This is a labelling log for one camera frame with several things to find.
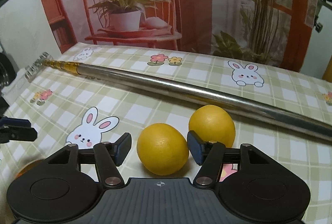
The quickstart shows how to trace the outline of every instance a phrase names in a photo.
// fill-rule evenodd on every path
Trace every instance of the bunny print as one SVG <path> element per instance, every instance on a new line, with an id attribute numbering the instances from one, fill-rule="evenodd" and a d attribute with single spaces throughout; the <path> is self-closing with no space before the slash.
<path id="1" fill-rule="evenodd" d="M 83 49 L 82 51 L 80 51 L 80 53 L 74 57 L 74 61 L 79 60 L 79 59 L 84 60 L 84 59 L 88 58 L 89 56 L 91 56 L 91 54 L 93 54 L 94 51 L 97 51 L 99 49 L 101 49 L 101 47 L 96 47 L 94 49 L 92 49 L 91 47 L 87 47 L 87 48 Z"/>
<path id="2" fill-rule="evenodd" d="M 67 144 L 77 144 L 79 149 L 89 149 L 102 141 L 102 133 L 110 131 L 119 123 L 115 116 L 97 121 L 98 109 L 91 107 L 83 115 L 82 122 L 66 139 Z"/>
<path id="3" fill-rule="evenodd" d="M 228 64 L 232 69 L 234 69 L 232 79 L 237 85 L 246 86 L 247 84 L 253 84 L 256 87 L 263 87 L 264 80 L 256 72 L 256 70 L 258 70 L 258 66 L 248 64 L 243 68 L 241 64 L 234 61 L 228 61 Z"/>

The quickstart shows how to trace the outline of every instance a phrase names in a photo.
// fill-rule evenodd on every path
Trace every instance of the yellow ball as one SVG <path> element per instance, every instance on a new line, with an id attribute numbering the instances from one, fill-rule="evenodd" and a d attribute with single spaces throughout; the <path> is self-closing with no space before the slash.
<path id="1" fill-rule="evenodd" d="M 136 145 L 142 164 L 157 175 L 173 174 L 187 162 L 185 138 L 168 124 L 156 123 L 142 130 Z"/>
<path id="2" fill-rule="evenodd" d="M 235 140 L 235 126 L 232 118 L 222 108 L 206 105 L 196 110 L 189 120 L 193 130 L 203 141 L 217 141 L 232 147 Z"/>

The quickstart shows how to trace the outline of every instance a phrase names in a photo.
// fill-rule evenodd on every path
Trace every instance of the white pot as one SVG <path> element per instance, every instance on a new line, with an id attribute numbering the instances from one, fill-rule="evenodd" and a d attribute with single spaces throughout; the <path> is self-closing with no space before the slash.
<path id="1" fill-rule="evenodd" d="M 110 14 L 110 19 L 116 31 L 138 31 L 141 11 L 132 11 L 127 13 Z"/>

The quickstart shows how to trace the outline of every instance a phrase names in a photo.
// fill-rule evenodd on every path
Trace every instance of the potted plant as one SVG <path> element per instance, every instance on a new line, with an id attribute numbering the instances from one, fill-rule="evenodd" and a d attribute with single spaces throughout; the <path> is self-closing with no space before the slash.
<path id="1" fill-rule="evenodd" d="M 141 14 L 145 14 L 145 8 L 155 8 L 154 2 L 170 0 L 102 0 L 89 9 L 99 12 L 99 18 L 109 15 L 116 31 L 137 31 Z"/>

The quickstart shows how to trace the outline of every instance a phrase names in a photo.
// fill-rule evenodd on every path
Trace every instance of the green plaid pattern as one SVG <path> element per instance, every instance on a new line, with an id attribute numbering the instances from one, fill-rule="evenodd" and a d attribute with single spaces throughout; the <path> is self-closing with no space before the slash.
<path id="1" fill-rule="evenodd" d="M 78 43 L 60 60 L 72 61 L 84 48 L 96 46 Z M 182 65 L 150 66 L 151 56 L 164 54 L 169 58 L 182 58 Z M 288 109 L 308 117 L 332 122 L 332 106 L 328 106 L 323 93 L 332 91 L 332 84 L 305 75 L 271 66 L 259 65 L 257 72 L 263 77 L 263 87 L 239 86 L 232 80 L 233 69 L 228 59 L 181 51 L 145 49 L 138 47 L 102 46 L 84 59 L 77 60 L 92 65 L 101 65 L 138 73 L 164 77 L 253 99 L 269 105 Z M 30 103 L 36 92 L 50 89 L 53 94 L 44 105 Z M 117 127 L 102 134 L 103 141 L 115 141 L 124 132 L 133 138 L 132 149 L 119 171 L 125 181 L 129 177 L 156 177 L 141 164 L 136 153 L 137 138 L 146 126 L 153 123 L 168 123 L 184 136 L 188 121 L 198 105 L 170 99 L 152 93 L 142 93 L 135 88 L 115 86 L 111 82 L 74 76 L 46 68 L 30 84 L 6 115 L 25 118 L 38 131 L 33 143 L 14 142 L 0 147 L 0 192 L 4 201 L 6 189 L 15 175 L 26 164 L 46 158 L 65 145 L 67 135 L 81 123 L 85 111 L 95 106 L 98 118 L 117 116 Z M 321 141 L 303 137 L 264 123 L 232 116 L 235 121 L 234 147 L 250 143 L 270 155 L 286 168 L 297 174 L 311 190 L 311 202 L 303 221 L 307 224 L 332 222 L 332 146 Z M 189 177 L 199 170 L 191 155 L 186 167 L 171 177 Z M 96 179 L 93 166 L 83 165 L 82 171 Z"/>

